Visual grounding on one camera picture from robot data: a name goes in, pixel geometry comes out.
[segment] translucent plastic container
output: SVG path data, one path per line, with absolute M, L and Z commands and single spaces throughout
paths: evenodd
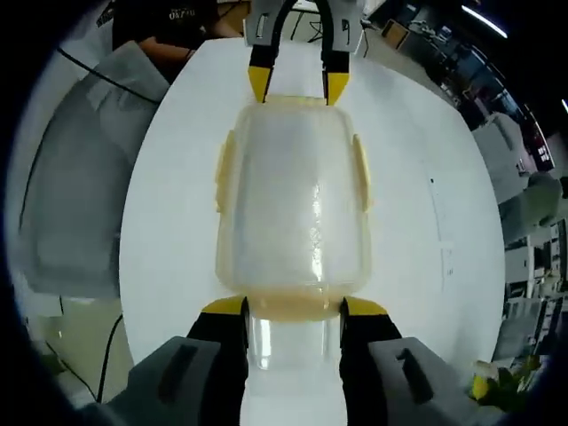
M 365 156 L 319 99 L 245 108 L 217 169 L 217 276 L 255 318 L 323 320 L 369 274 Z

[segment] ceiling light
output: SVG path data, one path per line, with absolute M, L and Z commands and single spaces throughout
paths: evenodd
M 485 16 L 481 16 L 479 13 L 472 11 L 469 7 L 466 6 L 462 6 L 461 7 L 463 9 L 464 12 L 469 13 L 471 16 L 473 16 L 474 18 L 476 18 L 477 20 L 480 20 L 481 22 L 483 22 L 484 24 L 486 24 L 490 29 L 492 29 L 493 31 L 495 31 L 497 34 L 499 34 L 501 37 L 505 37 L 507 38 L 507 33 L 505 31 L 503 31 L 502 29 L 500 29 L 499 27 L 497 27 L 495 24 L 493 24 L 488 18 L 486 18 Z

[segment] yellow object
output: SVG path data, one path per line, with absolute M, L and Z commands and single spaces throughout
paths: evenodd
M 487 395 L 488 391 L 489 383 L 487 383 L 487 379 L 480 375 L 475 375 L 473 377 L 473 385 L 471 386 L 471 395 L 473 395 L 473 398 L 480 400 Z
M 215 173 L 215 183 L 217 184 L 217 193 L 215 201 L 217 202 L 217 211 L 221 214 L 225 211 L 227 187 L 229 180 L 229 171 L 233 162 L 234 154 L 234 132 L 231 130 L 227 135 L 227 140 L 221 146 L 221 153 L 217 163 L 217 172 Z
M 349 82 L 349 73 L 327 74 L 327 104 L 335 105 Z
M 345 300 L 350 315 L 388 315 L 381 305 L 370 300 L 351 296 L 346 296 Z
M 248 67 L 248 79 L 250 80 L 252 91 L 255 93 L 256 102 L 264 102 L 264 95 L 268 88 L 270 73 L 270 68 Z
M 308 107 L 324 107 L 326 100 L 323 98 L 314 98 L 310 96 L 283 96 L 283 95 L 266 95 L 264 99 L 266 104 L 284 104 L 284 105 L 305 105 Z
M 230 315 L 240 315 L 242 301 L 244 296 L 233 296 L 225 299 L 217 299 L 205 306 L 201 312 L 203 313 L 226 313 Z
M 248 306 L 255 318 L 281 322 L 323 321 L 337 316 L 343 297 L 339 292 L 311 288 L 251 289 Z
M 369 168 L 367 166 L 365 148 L 361 144 L 359 135 L 353 135 L 353 152 L 355 153 L 355 164 L 359 174 L 359 191 L 363 202 L 362 207 L 363 211 L 366 212 L 372 204 L 369 194 Z

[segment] white table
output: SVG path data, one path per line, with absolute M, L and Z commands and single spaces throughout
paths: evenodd
M 206 42 L 162 102 L 142 145 L 122 221 L 120 282 L 135 362 L 185 335 L 229 296 L 215 275 L 215 170 L 253 102 L 242 40 Z M 269 93 L 322 96 L 320 52 L 283 42 Z M 365 59 L 337 106 L 367 150 L 375 300 L 403 335 L 461 371 L 489 360 L 501 323 L 504 250 L 484 161 L 465 122 L 418 83 Z

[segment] gray chair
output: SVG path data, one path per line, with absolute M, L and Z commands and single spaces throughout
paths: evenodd
M 168 83 L 135 43 L 95 68 L 161 100 Z M 122 211 L 157 105 L 87 75 L 43 134 L 20 216 L 17 258 L 36 292 L 117 297 Z

